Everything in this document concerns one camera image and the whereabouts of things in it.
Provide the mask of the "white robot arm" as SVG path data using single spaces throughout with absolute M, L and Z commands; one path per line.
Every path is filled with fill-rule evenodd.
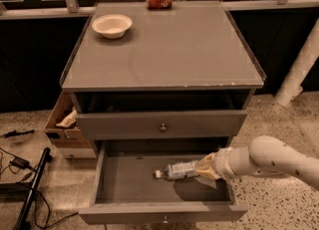
M 241 176 L 295 177 L 319 190 L 319 159 L 302 154 L 282 140 L 261 135 L 248 146 L 222 148 L 201 159 L 195 172 L 209 179 Z

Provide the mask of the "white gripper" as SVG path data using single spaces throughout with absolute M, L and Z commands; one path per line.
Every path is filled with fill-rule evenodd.
M 196 164 L 196 173 L 211 180 L 234 179 L 236 177 L 229 163 L 231 148 L 223 148 L 217 153 L 210 153 Z

